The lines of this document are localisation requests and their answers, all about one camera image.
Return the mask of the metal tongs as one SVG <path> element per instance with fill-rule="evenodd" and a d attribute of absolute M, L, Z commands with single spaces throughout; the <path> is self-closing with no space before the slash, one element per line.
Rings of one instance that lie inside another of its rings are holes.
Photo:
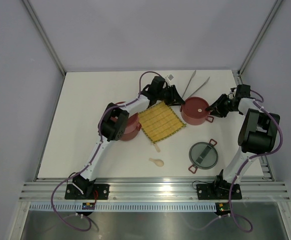
<path fill-rule="evenodd" d="M 207 76 L 204 78 L 203 76 L 198 75 L 198 71 L 194 70 L 190 75 L 190 78 L 185 86 L 185 89 L 181 95 L 183 99 L 188 99 L 197 94 L 205 85 L 210 81 L 211 77 Z"/>

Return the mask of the red steel bowl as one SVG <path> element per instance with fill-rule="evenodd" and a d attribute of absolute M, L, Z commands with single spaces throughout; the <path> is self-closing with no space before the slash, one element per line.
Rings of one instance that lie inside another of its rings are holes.
<path fill-rule="evenodd" d="M 140 131 L 141 126 L 142 125 L 141 125 L 140 120 L 139 120 L 139 114 L 135 113 L 134 115 L 131 115 L 128 118 L 127 126 L 125 128 L 124 134 L 128 134 L 130 132 L 133 132 L 135 129 Z"/>
<path fill-rule="evenodd" d="M 212 123 L 214 121 L 214 117 L 211 115 L 206 115 L 204 117 L 192 117 L 186 114 L 183 108 L 180 109 L 182 119 L 189 125 L 198 126 L 202 125 L 205 122 Z"/>
<path fill-rule="evenodd" d="M 130 133 L 125 133 L 123 136 L 120 138 L 121 141 L 130 141 L 134 139 L 138 135 L 139 131 L 135 129 L 134 131 Z"/>

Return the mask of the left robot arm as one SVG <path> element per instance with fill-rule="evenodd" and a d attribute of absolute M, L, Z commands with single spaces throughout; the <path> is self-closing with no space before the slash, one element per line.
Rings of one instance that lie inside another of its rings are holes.
<path fill-rule="evenodd" d="M 95 196 L 97 165 L 102 159 L 103 153 L 112 143 L 122 138 L 130 116 L 147 110 L 158 101 L 167 106 L 185 104 L 176 86 L 168 85 L 161 75 L 157 75 L 150 84 L 139 89 L 136 99 L 121 105 L 112 102 L 107 105 L 97 125 L 100 140 L 93 148 L 83 170 L 73 175 L 72 183 L 67 184 L 65 196 L 68 200 L 87 200 Z"/>

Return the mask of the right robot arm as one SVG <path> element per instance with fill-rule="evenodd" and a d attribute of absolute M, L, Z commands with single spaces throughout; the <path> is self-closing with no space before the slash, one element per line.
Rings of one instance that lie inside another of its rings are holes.
<path fill-rule="evenodd" d="M 239 84 L 229 94 L 222 94 L 206 110 L 211 116 L 225 118 L 229 112 L 238 112 L 244 121 L 238 135 L 238 151 L 230 164 L 215 176 L 211 183 L 197 184 L 199 199 L 240 200 L 240 181 L 252 163 L 261 156 L 278 151 L 276 140 L 283 139 L 279 128 L 280 116 L 269 113 L 262 106 L 263 97 L 251 96 L 250 85 Z"/>

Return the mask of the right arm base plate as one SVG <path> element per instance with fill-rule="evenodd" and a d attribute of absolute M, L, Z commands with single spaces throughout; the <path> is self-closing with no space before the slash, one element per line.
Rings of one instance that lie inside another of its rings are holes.
<path fill-rule="evenodd" d="M 231 185 L 228 186 L 214 186 L 213 184 L 203 183 L 196 185 L 196 193 L 198 200 L 242 200 L 242 192 L 239 184 L 235 184 L 230 190 Z"/>

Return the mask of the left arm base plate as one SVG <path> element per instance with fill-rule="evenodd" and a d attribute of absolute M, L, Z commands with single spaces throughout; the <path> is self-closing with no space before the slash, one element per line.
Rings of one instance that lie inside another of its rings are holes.
<path fill-rule="evenodd" d="M 93 184 L 81 192 L 74 184 L 66 186 L 64 198 L 66 200 L 107 200 L 109 197 L 109 184 Z"/>

